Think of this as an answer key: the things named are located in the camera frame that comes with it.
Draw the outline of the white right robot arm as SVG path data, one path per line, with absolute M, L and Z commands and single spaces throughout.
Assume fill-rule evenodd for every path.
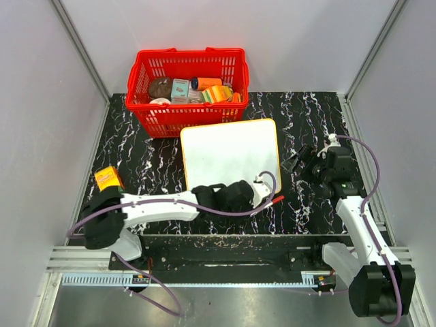
M 415 270 L 401 264 L 378 230 L 367 208 L 366 192 L 352 174 L 352 154 L 333 142 L 321 151 L 304 145 L 282 165 L 306 183 L 322 189 L 341 218 L 354 250 L 343 243 L 327 243 L 310 252 L 313 267 L 329 266 L 348 288 L 358 317 L 402 317 L 409 313 Z

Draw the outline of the red capped whiteboard marker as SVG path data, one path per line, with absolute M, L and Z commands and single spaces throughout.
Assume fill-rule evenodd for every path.
M 285 196 L 277 196 L 277 197 L 272 198 L 272 199 L 266 198 L 262 204 L 265 206 L 272 206 L 272 205 L 275 205 L 277 203 L 282 202 L 284 199 L 285 199 Z

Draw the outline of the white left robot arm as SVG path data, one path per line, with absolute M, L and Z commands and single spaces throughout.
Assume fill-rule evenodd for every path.
M 135 196 L 110 186 L 82 210 L 82 217 L 86 218 L 97 211 L 116 206 L 113 211 L 102 213 L 84 224 L 85 248 L 109 249 L 119 254 L 132 269 L 141 269 L 146 265 L 148 254 L 143 249 L 139 236 L 129 231 L 130 228 L 158 221 L 193 221 L 197 217 L 218 217 L 202 209 L 181 204 L 181 200 L 229 213 L 247 212 L 260 203 L 253 185 L 244 180 L 228 186 L 201 185 L 190 191 L 165 196 Z

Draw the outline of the yellow framed whiteboard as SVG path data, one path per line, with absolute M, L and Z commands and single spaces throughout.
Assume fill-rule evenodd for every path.
M 257 119 L 186 127 L 181 131 L 185 183 L 188 190 L 200 185 L 239 180 L 251 182 L 263 171 L 272 173 L 281 191 L 281 171 L 276 123 Z

